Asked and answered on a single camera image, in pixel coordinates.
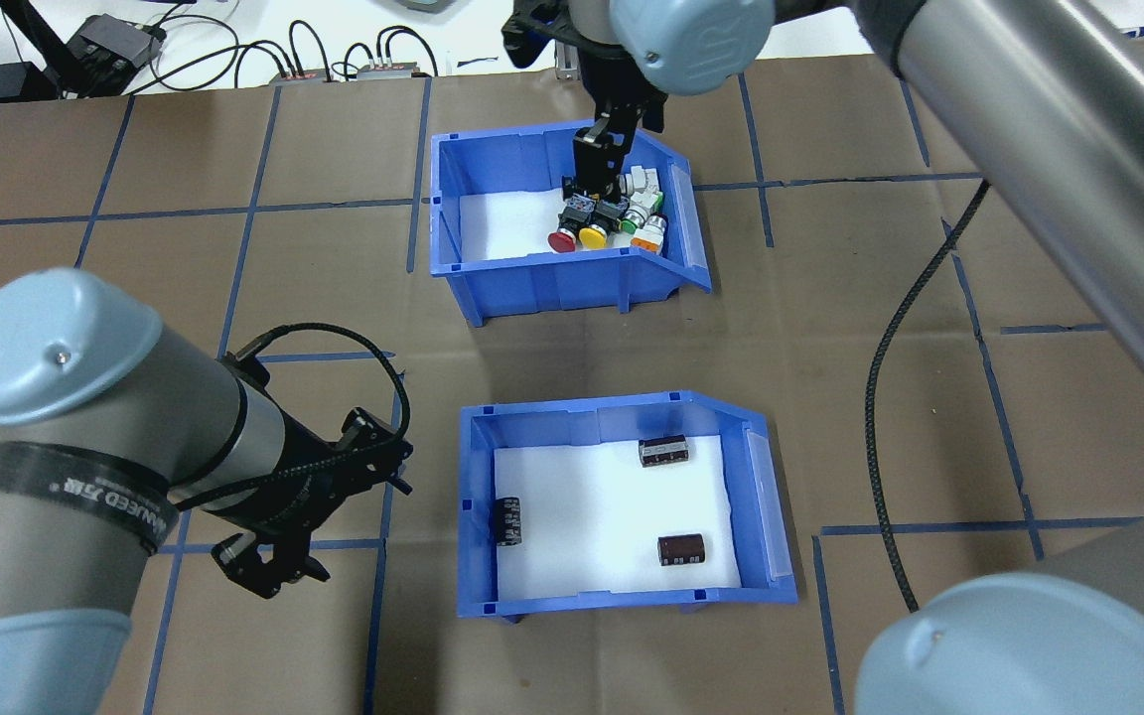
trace blue tape line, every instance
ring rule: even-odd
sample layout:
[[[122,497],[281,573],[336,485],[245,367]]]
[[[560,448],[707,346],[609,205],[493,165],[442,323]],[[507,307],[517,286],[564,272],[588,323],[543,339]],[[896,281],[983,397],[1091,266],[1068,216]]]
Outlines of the blue tape line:
[[[315,212],[321,208],[365,208],[365,207],[408,207],[415,199],[358,199],[358,200],[318,200],[315,204],[272,204],[269,207],[255,208],[260,214],[276,212]]]
[[[1027,524],[1020,522],[939,522],[919,524],[893,524],[890,530],[896,534],[951,534],[971,532],[1019,532]],[[881,533],[875,524],[845,524],[824,526],[820,535],[875,535]]]
[[[1106,332],[1102,323],[1081,323],[1078,326],[1010,326],[1000,328],[1001,335],[1043,335],[1062,334],[1062,332]]]
[[[382,357],[395,358],[395,352],[382,351]],[[260,355],[260,363],[331,363],[335,360],[373,360],[372,352],[299,352]]]
[[[113,151],[109,153],[109,164],[104,167],[104,178],[100,182],[100,191],[95,192],[92,215],[87,219],[87,230],[82,231],[82,244],[78,247],[77,261],[73,261],[74,268],[82,268],[82,261],[87,259],[87,246],[90,245],[92,232],[95,232],[95,219],[100,216],[100,207],[104,204],[104,193],[109,191],[109,181],[113,177],[113,167],[117,166],[119,151],[122,151],[122,140],[126,140],[126,127],[132,125],[132,111],[134,109],[135,95],[127,96],[126,110],[122,112],[122,125],[117,127],[117,140],[113,140]]]
[[[694,191],[736,191],[740,189],[781,189],[781,181],[740,181],[732,183],[699,183],[691,186]]]
[[[1118,526],[1136,524],[1144,516],[1082,516],[1074,519],[1035,519],[1036,531],[1063,530],[1107,530]],[[1017,532],[1025,530],[1027,522],[935,522],[893,524],[891,531],[896,534],[948,534],[948,533],[983,533],[983,532]],[[843,524],[823,526],[820,535],[877,535],[880,526],[875,524]]]
[[[961,291],[966,294],[966,308],[970,313],[970,323],[974,329],[974,340],[977,341],[977,349],[983,355],[983,372],[986,374],[986,387],[991,392],[991,403],[995,406],[995,418],[1000,423],[1000,436],[1004,439],[1004,453],[1009,459],[1009,470],[1012,471],[1012,483],[1018,490],[1018,499],[1022,502],[1022,515],[1026,517],[1027,535],[1031,539],[1031,549],[1035,554],[1035,561],[1044,557],[1043,546],[1040,543],[1040,532],[1035,529],[1035,511],[1031,508],[1031,499],[1023,492],[1022,460],[1018,458],[1018,450],[1012,444],[1012,428],[1009,426],[1008,413],[1004,412],[1004,398],[1000,395],[1000,384],[995,380],[995,367],[991,365],[991,351],[983,337],[983,325],[977,317],[977,304],[974,303],[974,292],[968,284],[966,276],[966,263],[961,261],[958,253],[952,254],[952,263],[956,268],[956,279],[961,284]]]
[[[762,148],[757,144],[757,121],[753,118],[753,101],[749,100],[749,81],[744,72],[736,76],[740,81],[740,102],[744,104],[744,119],[749,127],[749,149],[753,150],[753,175],[758,183],[765,176],[762,169]]]
[[[41,225],[41,223],[79,223],[90,221],[90,216],[42,216],[37,219],[0,219],[0,227]]]
[[[237,295],[241,289],[241,273],[245,271],[245,254],[249,251],[251,230],[254,228],[255,207],[259,206],[259,193],[263,189],[263,172],[268,170],[268,151],[272,149],[272,130],[276,128],[276,111],[281,106],[281,87],[272,92],[272,109],[268,112],[268,130],[263,134],[263,149],[260,151],[259,172],[254,175],[254,190],[251,191],[251,202],[245,210],[245,229],[241,230],[241,247],[237,251],[237,271],[232,276],[232,288],[228,294],[228,311],[223,315],[223,332],[219,335],[219,355],[228,349],[228,339],[232,332],[232,316],[237,312]]]
[[[418,263],[418,221],[422,213],[422,162],[426,161],[427,121],[431,116],[431,79],[422,86],[422,117],[418,120],[418,164],[413,168],[413,212],[410,216],[410,252],[404,260],[404,271],[413,272]]]
[[[400,398],[391,395],[391,426],[400,424]],[[379,530],[378,566],[373,573],[373,602],[368,607],[368,654],[365,658],[364,714],[373,715],[373,696],[378,691],[378,643],[382,622],[382,593],[387,588],[387,538],[391,533],[391,500],[395,490],[387,485],[382,493],[382,525]]]
[[[277,212],[317,212],[321,208],[364,208],[364,207],[408,207],[413,199],[356,199],[323,200],[317,204],[273,204],[271,207],[255,207],[255,214],[272,214]],[[129,222],[135,219],[173,219],[178,216],[223,216],[230,214],[248,214],[249,207],[217,208],[173,208],[165,212],[128,212],[121,214],[101,214],[97,222]],[[0,227],[22,225],[22,223],[69,223],[90,221],[90,216],[35,216],[26,219],[0,219]]]
[[[133,212],[128,214],[104,214],[100,216],[101,222],[129,222],[133,219],[174,219],[178,216],[223,216],[228,214],[244,214],[249,212],[248,207],[224,207],[224,208],[176,208],[170,212]]]
[[[776,231],[771,229],[771,204],[766,202],[766,190],[757,190],[757,206],[762,208],[762,235],[766,236],[766,248],[776,247]]]
[[[826,180],[792,180],[785,186],[817,185],[821,183],[876,183],[876,182],[917,182],[917,181],[968,181],[980,180],[983,175],[976,172],[956,172],[948,175],[889,175],[883,177],[827,177]]]
[[[836,635],[832,633],[832,606],[827,603],[827,573],[824,571],[824,548],[812,535],[815,547],[815,585],[818,588],[818,615],[824,625],[824,651],[827,652],[827,681],[832,688],[832,710],[845,715],[845,697],[841,693],[841,666],[836,659]]]
[[[161,621],[158,625],[158,643],[153,646],[153,666],[149,669],[149,689],[144,693],[144,715],[153,715],[153,706],[158,698],[158,682],[161,678],[161,658],[167,651],[167,634],[170,630],[170,615],[174,612],[174,597],[178,587],[178,570],[183,566],[183,548],[188,540],[188,523],[192,519],[191,513],[184,511],[178,517],[178,534],[176,537],[176,550],[170,557],[170,580],[167,581],[167,598],[161,606]]]
[[[1042,519],[1035,525],[1041,530],[1109,530],[1136,524],[1144,516],[1083,516],[1077,519]]]
[[[912,89],[907,82],[899,80],[899,89],[903,89],[903,101],[907,104],[907,118],[912,119],[912,132],[916,135],[916,148],[921,149],[921,160],[928,167],[930,165],[930,146],[925,144],[925,132],[921,128],[921,117],[916,114],[916,101],[912,98]]]
[[[762,209],[762,236],[766,248],[776,247],[776,232],[771,229],[771,205],[766,202],[766,186],[762,168],[762,148],[757,144],[757,121],[753,117],[753,101],[749,98],[749,81],[744,72],[736,76],[740,81],[740,102],[744,103],[744,121],[749,128],[749,149],[753,150],[753,175],[756,177],[757,206]]]

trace white table surface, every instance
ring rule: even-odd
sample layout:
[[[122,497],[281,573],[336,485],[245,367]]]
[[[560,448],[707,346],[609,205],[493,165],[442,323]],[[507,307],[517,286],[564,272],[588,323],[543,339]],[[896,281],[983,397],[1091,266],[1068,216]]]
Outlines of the white table surface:
[[[1144,0],[1094,0],[1098,8],[1117,23],[1117,26],[1144,26]],[[159,17],[170,5],[148,3],[142,0],[34,0],[38,11],[51,27],[67,40],[77,31],[87,15],[109,13],[113,17],[144,22]],[[516,72],[506,58],[501,46],[500,29],[511,11],[511,0],[454,0],[442,13],[422,13],[404,8],[395,0],[313,0],[311,3],[273,3],[271,0],[199,0],[186,10],[213,15],[232,25],[241,41],[268,38],[288,47],[286,29],[294,18],[308,19],[320,33],[331,61],[341,59],[347,46],[353,41],[373,45],[379,29],[390,24],[407,24],[426,37],[435,49],[440,64],[440,73],[492,73]],[[188,59],[199,57],[229,43],[230,35],[210,24],[176,22],[167,25],[170,37],[165,46],[160,67],[168,70]],[[309,33],[297,33],[299,55],[304,64],[317,64],[319,51]],[[40,66],[41,56],[32,46],[17,37],[19,49],[26,59]],[[763,49],[763,57],[809,57],[825,55],[853,55],[869,53],[866,41],[858,33],[855,19],[844,9],[832,10],[811,18],[797,19],[785,26],[776,26],[771,39]],[[394,45],[398,61],[416,59],[423,67],[427,62],[423,50],[410,37],[403,37]],[[456,67],[459,61],[477,57],[496,57],[495,61],[479,61]],[[15,48],[8,37],[0,15],[0,63],[17,59]],[[207,64],[178,73],[172,82],[191,85],[214,76],[227,58],[216,58]],[[554,51],[548,47],[543,56],[531,69],[553,66]],[[273,73],[267,56],[251,54],[241,72],[241,86],[263,85]],[[133,87],[146,81],[146,72]],[[215,87],[231,87],[231,76],[216,82]],[[154,92],[162,92],[154,87]]]

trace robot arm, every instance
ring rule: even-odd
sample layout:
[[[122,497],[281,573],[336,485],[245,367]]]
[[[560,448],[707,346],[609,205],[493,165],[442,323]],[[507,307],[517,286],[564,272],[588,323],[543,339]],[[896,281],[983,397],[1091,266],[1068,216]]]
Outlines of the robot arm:
[[[745,55],[762,47],[769,22],[839,3],[781,1],[774,18],[764,8],[771,3],[753,1],[515,5],[508,40],[519,49],[534,33],[551,34],[575,45],[582,64],[589,55],[591,77],[644,82],[613,87],[606,100],[603,81],[586,82],[598,122],[577,141],[623,138],[593,164],[577,156],[577,182],[598,185],[619,172],[631,137],[615,119],[605,122],[604,109],[650,96],[659,113],[665,92],[712,90],[749,63]],[[1144,49],[1085,0],[843,5],[1144,372]],[[538,23],[521,17],[532,6],[545,14],[534,15]],[[1028,571],[942,594],[876,639],[857,696],[858,712],[887,714],[1144,712],[1144,522]]]
[[[619,198],[635,128],[662,132],[669,94],[716,89],[772,24],[839,6],[1144,371],[1144,50],[1085,0],[515,0],[502,35],[521,67],[553,38],[577,46],[598,121],[573,141],[575,184]]]
[[[294,329],[216,362],[90,273],[56,268],[0,289],[0,712],[95,710],[178,510],[245,529],[214,561],[271,598],[301,575],[329,578],[308,545],[343,500],[382,483],[410,491],[408,402],[376,345],[362,339],[396,384],[399,429],[357,407],[327,442],[269,397],[257,353]]]

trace light blue joint cover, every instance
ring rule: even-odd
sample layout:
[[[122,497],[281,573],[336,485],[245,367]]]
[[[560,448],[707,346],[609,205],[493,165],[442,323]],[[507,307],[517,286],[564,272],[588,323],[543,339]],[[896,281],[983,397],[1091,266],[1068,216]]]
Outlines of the light blue joint cover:
[[[868,649],[859,715],[1144,712],[1144,615],[1056,575],[986,575],[942,594]]]
[[[0,288],[0,426],[72,411],[121,380],[161,337],[161,317],[76,268]]]
[[[0,619],[0,715],[100,709],[132,620],[76,607]]]
[[[648,81],[669,94],[713,92],[762,53],[774,0],[613,0],[612,29]]]

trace blue plastic bin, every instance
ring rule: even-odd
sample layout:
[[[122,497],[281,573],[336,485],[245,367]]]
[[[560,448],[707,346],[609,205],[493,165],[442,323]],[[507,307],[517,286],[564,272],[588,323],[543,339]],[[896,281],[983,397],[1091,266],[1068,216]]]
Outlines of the blue plastic bin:
[[[684,390],[464,407],[460,429],[459,617],[518,621],[529,613],[585,607],[682,606],[691,611],[716,602],[797,603],[797,581],[762,415]],[[594,445],[673,434],[721,435],[740,588],[593,591],[496,601],[496,548],[492,535],[495,448]]]
[[[572,311],[670,297],[683,284],[713,289],[686,159],[642,134],[626,159],[659,169],[668,232],[659,256],[642,248],[538,253],[463,262],[460,199],[477,193],[549,191],[572,176],[572,136],[586,122],[459,132],[431,137],[431,276],[444,277],[472,326],[494,316]],[[557,215],[550,215],[554,230]]]

